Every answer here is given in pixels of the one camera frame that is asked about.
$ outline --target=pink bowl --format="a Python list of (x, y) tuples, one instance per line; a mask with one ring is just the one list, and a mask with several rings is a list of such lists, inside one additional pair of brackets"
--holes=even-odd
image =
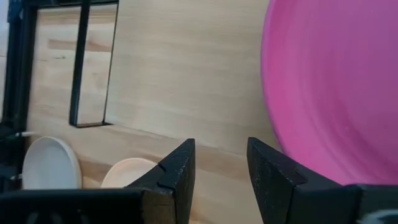
[(262, 84), (286, 154), (341, 184), (398, 184), (398, 1), (271, 0)]

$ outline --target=white bowl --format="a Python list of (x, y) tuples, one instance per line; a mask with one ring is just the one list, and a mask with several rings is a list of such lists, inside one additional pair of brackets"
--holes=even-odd
[(142, 159), (130, 158), (125, 159), (114, 166), (106, 174), (101, 188), (122, 188), (138, 178), (142, 177), (157, 164), (155, 162)]

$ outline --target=wooden surface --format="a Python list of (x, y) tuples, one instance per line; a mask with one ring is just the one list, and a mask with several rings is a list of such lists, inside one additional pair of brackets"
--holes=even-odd
[(7, 23), (8, 1), (0, 2), (0, 111), (4, 95), (4, 81), (6, 77), (6, 57), (8, 49), (8, 23)]
[[(121, 3), (127, 4), (125, 7), (131, 10), (132, 6), (129, 3), (126, 1), (121, 1)], [(138, 6), (144, 5), (142, 1), (137, 3)], [(152, 5), (150, 2), (146, 3), (148, 7)], [(175, 27), (172, 24), (176, 22), (175, 20), (165, 23), (160, 21), (158, 26), (152, 27), (151, 23), (144, 22), (145, 18), (133, 18), (127, 12), (122, 12), (120, 15), (119, 19), (129, 18), (131, 26), (127, 26), (127, 20), (123, 19), (118, 24), (124, 27), (124, 32), (118, 29), (118, 36), (127, 37), (119, 40), (118, 49), (124, 46), (126, 49), (138, 51), (135, 56), (129, 50), (125, 52), (124, 57), (123, 53), (119, 53), (120, 62), (117, 59), (113, 60), (119, 68), (113, 70), (112, 73), (116, 75), (112, 83), (112, 91), (115, 95), (112, 96), (111, 106), (114, 109), (108, 112), (110, 114), (112, 111), (115, 112), (111, 117), (127, 128), (114, 125), (76, 129), (68, 125), (74, 48), (80, 10), (74, 8), (40, 11), (28, 129), (37, 133), (32, 140), (40, 136), (53, 136), (63, 139), (72, 147), (79, 158), (84, 176), (83, 185), (86, 188), (99, 187), (111, 166), (122, 159), (142, 157), (159, 162), (185, 140), (184, 135), (200, 139), (197, 141), (197, 173), (190, 223), (262, 223), (249, 181), (244, 152), (246, 135), (273, 139), (264, 111), (258, 66), (260, 26), (266, 10), (266, 2), (255, 0), (247, 6), (235, 0), (229, 3), (219, 1), (205, 1), (204, 3), (202, 1), (200, 4), (197, 2), (192, 2), (192, 4), (202, 7), (214, 6), (217, 9), (210, 10), (212, 14), (209, 14), (207, 19), (205, 14), (202, 15), (203, 23), (192, 26), (190, 30), (192, 34), (189, 35), (188, 30), (181, 30), (181, 27), (177, 26), (184, 23), (182, 21)], [(131, 15), (137, 16), (138, 9), (131, 11)], [(163, 14), (176, 13), (173, 8), (166, 9), (169, 13), (164, 11)], [(209, 11), (207, 8), (201, 10), (202, 12)], [(205, 29), (205, 25), (208, 26), (210, 22), (216, 21), (216, 18), (210, 17), (216, 13), (216, 10), (220, 15), (220, 23), (210, 30)], [(230, 11), (240, 15), (239, 18), (225, 17), (230, 15)], [(92, 56), (88, 57), (89, 63), (85, 62), (83, 74), (86, 79), (84, 81), (85, 101), (90, 101), (91, 105), (87, 106), (83, 114), (95, 113), (97, 111), (95, 108), (101, 106), (100, 102), (106, 89), (104, 87), (107, 69), (109, 69), (106, 60), (110, 60), (109, 50), (112, 44), (108, 37), (113, 34), (115, 12), (116, 6), (101, 6), (91, 10), (89, 26), (91, 47), (86, 48), (86, 55)], [(142, 11), (140, 13), (145, 15), (154, 12)], [(150, 21), (161, 19), (155, 15), (152, 19), (150, 17), (148, 19)], [(238, 23), (239, 25), (231, 25), (230, 29), (224, 30), (229, 19), (231, 19), (229, 21), (231, 24)], [(246, 27), (242, 19), (258, 19), (259, 21), (254, 21), (255, 24), (249, 24)], [(138, 25), (137, 20), (142, 20), (143, 24)], [(148, 36), (149, 33), (145, 32), (144, 27), (152, 30), (153, 33)], [(171, 29), (176, 34), (164, 39), (154, 32), (158, 29), (163, 32)], [(211, 41), (214, 35), (220, 37), (219, 41)], [(141, 40), (141, 44), (137, 46), (136, 40)], [(195, 49), (198, 52), (192, 52), (192, 58), (188, 58), (186, 54), (179, 55), (179, 52), (191, 52)], [(203, 58), (196, 60), (197, 54), (202, 55)], [(172, 60), (173, 55), (178, 55), (174, 58), (176, 61)], [(148, 63), (151, 66), (139, 66), (138, 58), (141, 64)], [(239, 59), (244, 59), (246, 63), (239, 62)], [(176, 71), (175, 76), (171, 76), (173, 75), (171, 68)], [(208, 69), (208, 73), (200, 73), (206, 70), (204, 68)], [(164, 77), (155, 76), (155, 73), (135, 72), (137, 70), (151, 71), (151, 69), (159, 72), (164, 70), (165, 73), (161, 73)], [(120, 83), (120, 90), (116, 91), (115, 83), (122, 82), (123, 77), (128, 77), (125, 80), (126, 83)], [(206, 79), (201, 80), (198, 79), (199, 77), (206, 77)], [(120, 100), (116, 100), (116, 94), (121, 93), (124, 94), (120, 96)], [(152, 112), (151, 110), (136, 111), (138, 107), (135, 106), (135, 101), (140, 99), (139, 96), (144, 97), (140, 105), (147, 105), (150, 109), (160, 109), (152, 110)], [(126, 110), (125, 113), (121, 114), (121, 108)], [(174, 113), (170, 116), (162, 116), (162, 113), (167, 110)], [(143, 112), (148, 112), (150, 116), (144, 116)], [(157, 114), (168, 123), (155, 118)], [(177, 115), (186, 122), (181, 123)], [(140, 121), (141, 124), (148, 123), (149, 127), (170, 128), (171, 131), (178, 132), (174, 135), (166, 133), (168, 136), (165, 136), (156, 134), (152, 130), (143, 130), (146, 126), (134, 128), (137, 120), (129, 118), (145, 119)], [(206, 141), (204, 137), (209, 134), (214, 136)], [(238, 146), (230, 147), (234, 142)]]
[[(103, 119), (113, 44), (116, 6), (91, 10), (81, 83), (79, 123)], [(80, 8), (41, 10), (35, 45), (35, 75), (43, 92), (53, 88), (70, 93)], [(53, 104), (59, 102), (57, 96)]]
[(263, 0), (120, 0), (106, 120), (246, 153), (275, 146), (262, 97)]

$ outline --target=black frame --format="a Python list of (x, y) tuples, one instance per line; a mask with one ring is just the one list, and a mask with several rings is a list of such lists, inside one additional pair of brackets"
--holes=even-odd
[[(0, 122), (0, 192), (18, 189), (21, 182), (17, 178), (22, 172), (25, 156), (26, 139), (16, 137), (17, 133), (26, 131), (29, 110), (30, 83), (34, 59), (35, 32), (37, 13), (39, 9), (51, 7), (82, 6), (82, 0), (5, 0), (9, 1), (7, 21), (9, 23), (9, 40), (6, 62), (6, 77), (4, 84), (4, 101), (2, 120)], [(85, 10), (80, 21), (78, 48), (76, 59), (82, 60), (86, 40), (90, 5), (117, 4), (118, 0), (85, 0)], [(73, 74), (73, 85), (70, 104), (70, 125), (76, 128), (109, 125), (104, 122), (93, 124), (78, 124), (78, 100), (81, 85), (81, 66), (83, 61), (76, 61)]]
[[(73, 81), (72, 81), (72, 93), (70, 97), (70, 109), (69, 109), (69, 124), (76, 128), (90, 128), (90, 127), (98, 127), (98, 126), (106, 126), (110, 125), (105, 121), (106, 116), (106, 105), (108, 102), (108, 89), (106, 92), (105, 98), (105, 107), (103, 113), (103, 120), (97, 123), (86, 123), (79, 124), (78, 123), (78, 115), (79, 115), (79, 104), (80, 104), (80, 91), (81, 91), (81, 78), (83, 76), (83, 64), (85, 57), (85, 47), (86, 47), (86, 37), (87, 37), (87, 28), (88, 28), (88, 20), (90, 17), (90, 0), (82, 0), (81, 1), (81, 12), (80, 12), (80, 21), (79, 21), (79, 32), (77, 38), (77, 46), (76, 46), (76, 56), (75, 56), (75, 69), (73, 71)], [(108, 75), (108, 87), (109, 87), (109, 76), (110, 76), (110, 68), (109, 67), (109, 75)]]
[[(342, 186), (256, 138), (248, 140), (247, 159), (264, 223), (352, 224), (377, 211), (398, 211), (396, 185)], [(397, 212), (382, 219), (397, 223)]]
[(81, 6), (69, 124), (76, 128), (110, 125), (105, 122), (108, 92), (106, 94), (102, 121), (98, 123), (79, 124), (78, 110), (90, 6), (117, 4), (118, 0), (9, 0), (9, 2), (9, 14), (7, 18), (9, 22), (9, 42), (2, 124), (16, 132), (23, 132), (26, 130), (37, 11), (42, 8)]

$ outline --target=white plate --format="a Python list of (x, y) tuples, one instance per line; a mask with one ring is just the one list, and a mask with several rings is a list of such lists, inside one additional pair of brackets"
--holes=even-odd
[(79, 189), (81, 171), (72, 149), (63, 141), (42, 137), (29, 147), (22, 168), (24, 189)]

